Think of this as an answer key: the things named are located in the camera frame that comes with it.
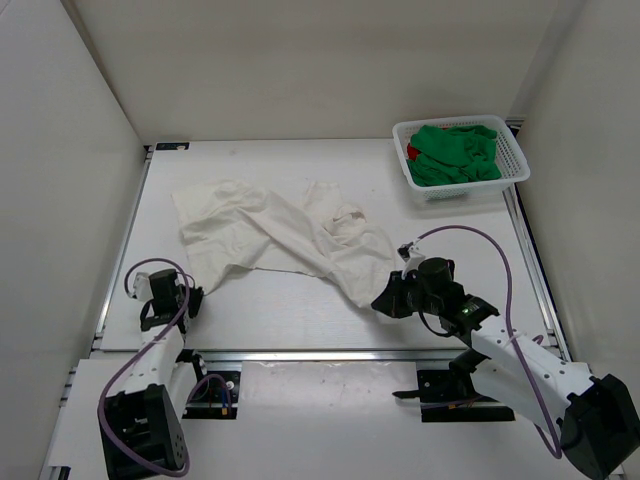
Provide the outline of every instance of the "green cloth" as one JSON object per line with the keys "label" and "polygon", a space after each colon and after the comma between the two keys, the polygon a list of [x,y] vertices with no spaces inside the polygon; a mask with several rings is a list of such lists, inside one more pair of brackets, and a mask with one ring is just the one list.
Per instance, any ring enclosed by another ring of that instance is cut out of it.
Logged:
{"label": "green cloth", "polygon": [[411,146],[421,152],[415,161],[407,160],[413,181],[433,187],[500,178],[496,137],[482,125],[447,130],[425,125],[411,137]]}

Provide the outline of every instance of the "purple cable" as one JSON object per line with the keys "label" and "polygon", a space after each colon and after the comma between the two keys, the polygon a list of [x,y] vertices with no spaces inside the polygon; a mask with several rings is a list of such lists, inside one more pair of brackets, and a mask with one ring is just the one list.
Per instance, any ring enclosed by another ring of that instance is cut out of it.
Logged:
{"label": "purple cable", "polygon": [[[188,282],[187,278],[190,275],[185,273],[185,271],[182,269],[182,267],[180,265],[178,265],[177,263],[175,263],[174,261],[169,260],[167,258],[159,258],[159,257],[158,258],[148,258],[146,260],[142,260],[141,262],[138,262],[135,265],[133,265],[129,269],[129,271],[126,273],[126,275],[124,276],[124,289],[127,292],[127,294],[129,294],[129,276],[131,275],[131,273],[136,268],[138,268],[138,267],[140,267],[142,265],[146,265],[147,263],[152,263],[152,262],[168,263],[169,265],[171,265],[172,267],[174,267],[178,271],[180,276],[184,279],[185,285],[187,285],[187,286],[189,285],[189,282]],[[122,374],[125,373],[129,368],[131,368],[131,366],[134,365],[138,360],[140,360],[140,358],[142,358],[142,356],[145,353],[147,353],[151,349],[151,347],[153,347],[153,345],[156,344],[156,342],[160,341],[167,333],[169,333],[169,330],[171,330],[171,328],[173,328],[178,323],[178,320],[187,311],[187,308],[189,306],[189,296],[190,296],[189,288],[186,288],[185,289],[185,295],[184,295],[184,302],[182,303],[182,305],[178,309],[178,312],[176,313],[176,315],[171,319],[171,321],[167,324],[167,326],[158,335],[156,335],[156,337],[151,342],[149,342],[144,347],[142,347],[138,351],[138,353],[136,353],[133,357],[131,357],[131,359],[127,363],[125,363],[120,368],[120,370],[118,370],[115,373],[115,375],[113,377],[111,377],[111,379],[104,386],[104,389],[102,390],[102,393],[100,393],[100,399],[98,401],[98,422],[100,423],[100,426],[102,427],[102,430],[104,431],[104,434],[116,446],[116,448],[118,448],[118,450],[120,450],[122,453],[124,453],[127,457],[129,457],[131,460],[136,462],[138,465],[141,465],[141,466],[145,467],[147,470],[150,470],[153,473],[157,473],[158,475],[166,475],[167,477],[173,477],[173,478],[184,477],[187,473],[189,473],[189,468],[191,467],[191,460],[189,458],[189,452],[185,451],[184,466],[182,467],[181,470],[169,470],[167,468],[162,468],[162,467],[159,467],[159,466],[155,465],[154,463],[151,463],[146,458],[141,457],[136,452],[134,452],[131,448],[129,448],[127,446],[127,444],[125,444],[122,440],[120,440],[118,438],[118,436],[115,434],[115,432],[113,431],[113,429],[109,425],[109,422],[107,421],[107,417],[106,417],[106,414],[105,414],[105,406],[106,406],[106,400],[107,400],[107,395],[109,394],[109,390],[116,383],[116,381],[122,376]],[[207,375],[204,378],[202,378],[196,384],[196,386],[191,390],[191,393],[189,393],[188,400],[191,399],[191,397],[195,394],[196,390],[198,388],[200,388],[200,386],[205,381],[208,381],[209,378],[216,378],[216,377],[220,377],[220,376],[216,375],[216,374],[211,374],[211,375]],[[229,404],[231,404],[231,397],[230,397],[230,394],[229,394],[229,389],[227,388],[227,385],[226,385],[226,383],[224,381],[222,381],[222,384],[224,385],[223,389],[225,390],[225,392],[227,394],[227,399],[229,400]]]}
{"label": "purple cable", "polygon": [[542,415],[544,416],[544,420],[547,424],[547,428],[549,429],[549,434],[551,435],[551,439],[553,441],[553,446],[549,443],[547,436],[544,434],[542,429],[536,425],[536,429],[542,438],[545,446],[555,458],[562,458],[562,447],[560,446],[560,440],[558,439],[558,434],[556,433],[556,429],[553,425],[553,421],[551,420],[551,414],[549,413],[549,408],[544,401],[544,397],[542,396],[542,392],[540,392],[540,388],[536,382],[536,379],[533,376],[533,372],[527,363],[527,359],[524,357],[522,353],[522,349],[518,344],[518,340],[514,336],[513,325],[511,323],[511,301],[513,299],[513,277],[511,275],[511,266],[509,265],[509,260],[507,259],[507,255],[502,250],[502,247],[496,242],[489,234],[483,232],[482,230],[478,230],[477,228],[468,227],[466,225],[446,225],[444,227],[434,228],[433,230],[429,230],[427,233],[423,233],[418,237],[418,240],[422,240],[434,233],[441,232],[443,230],[467,230],[469,232],[476,233],[485,239],[487,239],[495,248],[498,250],[500,257],[502,258],[502,262],[504,263],[504,268],[507,271],[507,306],[505,308],[505,322],[507,324],[507,333],[509,334],[509,338],[512,339],[511,343],[513,344],[513,348],[516,351],[516,355],[518,356],[518,360],[522,364],[522,369],[524,370],[527,379],[529,380],[529,384],[531,384],[531,388],[533,389],[533,393],[538,401],[538,405],[540,405],[540,410],[542,410]]}

